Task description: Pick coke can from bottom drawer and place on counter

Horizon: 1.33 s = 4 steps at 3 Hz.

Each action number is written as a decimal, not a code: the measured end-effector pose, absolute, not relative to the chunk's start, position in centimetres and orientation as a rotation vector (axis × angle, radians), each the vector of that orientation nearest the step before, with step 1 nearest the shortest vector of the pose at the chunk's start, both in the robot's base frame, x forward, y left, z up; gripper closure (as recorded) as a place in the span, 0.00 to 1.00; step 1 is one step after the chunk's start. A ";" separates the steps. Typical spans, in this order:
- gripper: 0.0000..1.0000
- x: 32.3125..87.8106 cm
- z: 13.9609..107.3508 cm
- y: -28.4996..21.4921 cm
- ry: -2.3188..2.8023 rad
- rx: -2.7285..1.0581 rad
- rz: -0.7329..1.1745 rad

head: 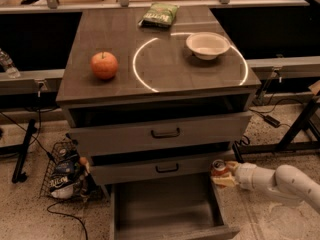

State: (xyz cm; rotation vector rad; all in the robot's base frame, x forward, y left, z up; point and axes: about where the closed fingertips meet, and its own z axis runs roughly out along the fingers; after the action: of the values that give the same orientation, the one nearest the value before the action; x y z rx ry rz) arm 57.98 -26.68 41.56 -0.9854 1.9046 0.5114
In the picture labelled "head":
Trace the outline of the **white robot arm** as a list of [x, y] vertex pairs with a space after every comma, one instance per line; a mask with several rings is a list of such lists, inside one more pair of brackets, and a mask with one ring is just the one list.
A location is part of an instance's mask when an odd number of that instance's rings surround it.
[[288, 206], [306, 202], [320, 213], [320, 185], [294, 166], [280, 165], [273, 170], [253, 163], [218, 159], [212, 162], [210, 174], [216, 186], [260, 191]]

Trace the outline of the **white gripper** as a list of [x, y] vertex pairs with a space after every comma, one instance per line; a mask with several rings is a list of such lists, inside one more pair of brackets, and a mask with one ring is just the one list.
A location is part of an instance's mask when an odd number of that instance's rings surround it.
[[237, 161], [226, 161], [225, 164], [232, 174], [235, 173], [235, 178], [231, 174], [212, 176], [211, 180], [215, 185], [222, 188], [235, 187], [238, 182], [242, 189], [262, 189], [264, 183], [264, 170], [261, 167], [251, 163], [243, 163], [239, 165]]

